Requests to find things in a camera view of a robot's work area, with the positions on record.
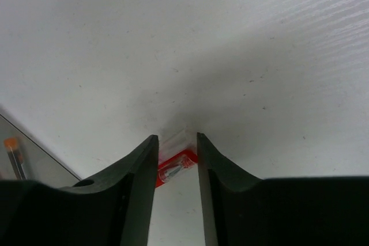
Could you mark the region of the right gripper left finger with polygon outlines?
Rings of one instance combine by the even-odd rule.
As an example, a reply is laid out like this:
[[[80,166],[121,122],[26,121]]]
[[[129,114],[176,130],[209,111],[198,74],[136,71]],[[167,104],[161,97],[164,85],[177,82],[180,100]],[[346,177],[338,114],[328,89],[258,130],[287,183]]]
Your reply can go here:
[[[147,245],[159,139],[71,187],[1,182],[2,245]]]

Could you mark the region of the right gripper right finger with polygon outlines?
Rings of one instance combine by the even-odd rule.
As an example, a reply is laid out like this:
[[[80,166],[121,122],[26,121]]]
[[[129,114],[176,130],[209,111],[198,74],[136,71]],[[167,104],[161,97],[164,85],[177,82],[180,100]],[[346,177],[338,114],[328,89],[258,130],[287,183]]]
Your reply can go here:
[[[367,245],[368,177],[260,179],[197,134],[206,245]]]

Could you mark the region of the red pen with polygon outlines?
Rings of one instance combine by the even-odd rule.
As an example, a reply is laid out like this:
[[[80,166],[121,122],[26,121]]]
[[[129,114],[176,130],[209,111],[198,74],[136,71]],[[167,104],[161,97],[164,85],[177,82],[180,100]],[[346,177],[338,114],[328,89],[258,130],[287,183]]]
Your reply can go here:
[[[22,166],[24,163],[24,159],[20,151],[20,146],[17,139],[15,137],[7,138],[3,141],[3,144],[12,165],[16,179],[26,180],[27,177]]]
[[[168,183],[177,175],[198,163],[194,135],[183,128],[159,140],[159,160],[156,188]]]

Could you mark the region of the clear acrylic drawer organizer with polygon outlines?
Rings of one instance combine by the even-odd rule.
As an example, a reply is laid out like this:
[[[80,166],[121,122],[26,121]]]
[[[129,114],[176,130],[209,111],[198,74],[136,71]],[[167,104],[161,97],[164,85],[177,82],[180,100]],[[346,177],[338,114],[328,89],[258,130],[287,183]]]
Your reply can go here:
[[[1,115],[1,179],[17,180],[3,141],[15,137],[20,146],[27,180],[37,180],[52,187],[70,186],[80,180],[72,170],[58,161],[48,151],[6,116]]]

